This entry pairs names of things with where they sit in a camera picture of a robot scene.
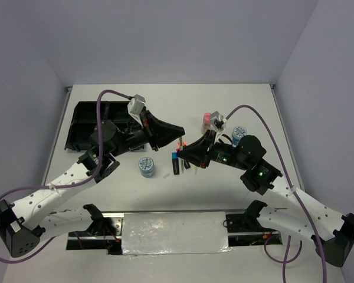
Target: pink bottle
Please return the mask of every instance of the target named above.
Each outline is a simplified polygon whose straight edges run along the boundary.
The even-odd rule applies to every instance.
[[[202,123],[202,128],[201,128],[202,134],[206,133],[207,130],[211,129],[210,116],[211,116],[211,113],[205,113],[203,115],[203,123]]]

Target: blue lid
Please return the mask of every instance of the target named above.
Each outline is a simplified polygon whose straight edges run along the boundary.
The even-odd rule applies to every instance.
[[[155,164],[150,157],[143,157],[139,160],[139,168],[143,173],[153,170],[154,166]]]
[[[247,133],[247,129],[241,126],[237,126],[234,128],[234,131],[232,132],[232,137],[235,138],[242,138],[244,136],[246,136]]]

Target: black cable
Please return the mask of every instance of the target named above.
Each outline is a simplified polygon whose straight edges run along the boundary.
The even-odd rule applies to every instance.
[[[222,134],[222,137],[225,137],[227,140],[230,141],[231,144],[233,144],[232,139],[229,136],[227,136],[226,134]]]

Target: lid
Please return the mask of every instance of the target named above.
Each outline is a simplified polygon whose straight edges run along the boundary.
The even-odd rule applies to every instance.
[[[142,159],[139,160],[139,168],[140,171],[142,171],[143,173],[151,171],[154,165],[155,164],[153,163],[153,160],[150,157],[143,157]]]
[[[211,113],[205,113],[203,115],[203,123],[209,124],[210,123],[210,117],[211,117]]]
[[[247,129],[241,126],[234,127],[232,136],[236,138],[242,138],[248,134]]]

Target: blue marker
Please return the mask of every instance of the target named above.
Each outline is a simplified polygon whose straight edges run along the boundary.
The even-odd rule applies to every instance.
[[[172,165],[173,165],[173,174],[179,175],[179,165],[178,165],[177,152],[172,152]]]

